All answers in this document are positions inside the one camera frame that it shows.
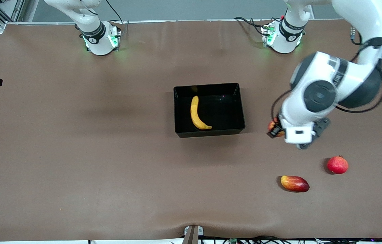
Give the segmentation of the large table cover mat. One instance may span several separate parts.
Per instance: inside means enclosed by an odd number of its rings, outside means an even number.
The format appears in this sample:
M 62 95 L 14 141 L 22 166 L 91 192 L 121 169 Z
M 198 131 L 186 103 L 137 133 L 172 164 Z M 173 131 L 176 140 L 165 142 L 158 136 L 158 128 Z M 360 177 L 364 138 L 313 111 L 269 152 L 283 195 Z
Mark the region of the large table cover mat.
M 307 150 L 266 135 L 273 101 L 315 51 L 350 59 L 343 20 L 310 21 L 295 52 L 236 21 L 131 23 L 88 53 L 72 25 L 0 35 L 0 241 L 206 235 L 382 238 L 382 104 L 334 111 Z M 246 127 L 180 138 L 176 86 L 239 84 Z M 327 169 L 333 156 L 349 164 Z M 281 176 L 310 188 L 292 192 Z

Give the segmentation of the silver table edge rail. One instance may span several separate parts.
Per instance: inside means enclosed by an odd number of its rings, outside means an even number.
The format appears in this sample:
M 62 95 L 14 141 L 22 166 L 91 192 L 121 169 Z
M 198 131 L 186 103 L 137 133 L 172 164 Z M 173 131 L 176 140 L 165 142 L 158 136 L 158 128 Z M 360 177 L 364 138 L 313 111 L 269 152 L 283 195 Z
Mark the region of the silver table edge rail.
M 310 21 L 318 21 L 318 20 L 343 20 L 342 18 L 311 18 Z M 206 19 L 206 20 L 142 20 L 142 21 L 125 21 L 125 24 L 130 23 L 165 23 L 165 22 L 196 22 L 196 21 L 236 21 L 236 19 Z M 61 25 L 73 25 L 75 22 L 67 21 L 67 22 L 6 22 L 6 25 L 20 25 L 20 26 L 61 26 Z

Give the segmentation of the yellow banana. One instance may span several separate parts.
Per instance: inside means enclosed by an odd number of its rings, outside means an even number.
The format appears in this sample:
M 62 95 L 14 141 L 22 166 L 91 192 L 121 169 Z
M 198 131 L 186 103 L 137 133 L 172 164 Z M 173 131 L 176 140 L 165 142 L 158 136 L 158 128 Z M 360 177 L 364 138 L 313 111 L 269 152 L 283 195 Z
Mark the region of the yellow banana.
M 206 123 L 204 123 L 199 115 L 198 115 L 198 105 L 199 105 L 199 97 L 194 96 L 191 101 L 191 106 L 190 106 L 190 115 L 191 115 L 191 120 L 194 124 L 194 126 L 199 129 L 199 130 L 209 130 L 212 129 L 212 126 L 208 126 Z

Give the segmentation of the black plastic box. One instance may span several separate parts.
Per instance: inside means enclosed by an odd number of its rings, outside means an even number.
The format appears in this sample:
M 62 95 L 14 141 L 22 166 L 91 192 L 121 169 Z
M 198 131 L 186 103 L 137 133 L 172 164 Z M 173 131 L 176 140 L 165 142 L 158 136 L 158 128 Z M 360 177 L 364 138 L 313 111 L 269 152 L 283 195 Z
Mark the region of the black plastic box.
M 239 134 L 245 127 L 240 86 L 237 82 L 176 86 L 174 131 L 180 138 Z M 197 114 L 211 129 L 197 128 L 191 117 L 192 99 L 197 96 Z

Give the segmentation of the red pomegranate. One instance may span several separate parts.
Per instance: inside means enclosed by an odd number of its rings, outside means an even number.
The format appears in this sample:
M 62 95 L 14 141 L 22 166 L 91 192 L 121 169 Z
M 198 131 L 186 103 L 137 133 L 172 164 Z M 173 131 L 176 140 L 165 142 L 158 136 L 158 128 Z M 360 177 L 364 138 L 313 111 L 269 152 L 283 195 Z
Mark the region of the red pomegranate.
M 334 174 L 344 174 L 349 169 L 349 164 L 343 156 L 333 156 L 327 161 L 327 169 Z

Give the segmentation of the red yellow mango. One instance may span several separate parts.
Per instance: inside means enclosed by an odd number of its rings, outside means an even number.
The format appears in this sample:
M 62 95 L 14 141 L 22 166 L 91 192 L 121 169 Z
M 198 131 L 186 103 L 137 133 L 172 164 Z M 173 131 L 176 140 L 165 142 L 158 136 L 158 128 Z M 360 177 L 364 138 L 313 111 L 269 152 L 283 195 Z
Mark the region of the red yellow mango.
M 299 176 L 281 176 L 280 182 L 284 189 L 292 192 L 307 192 L 310 188 L 308 182 Z

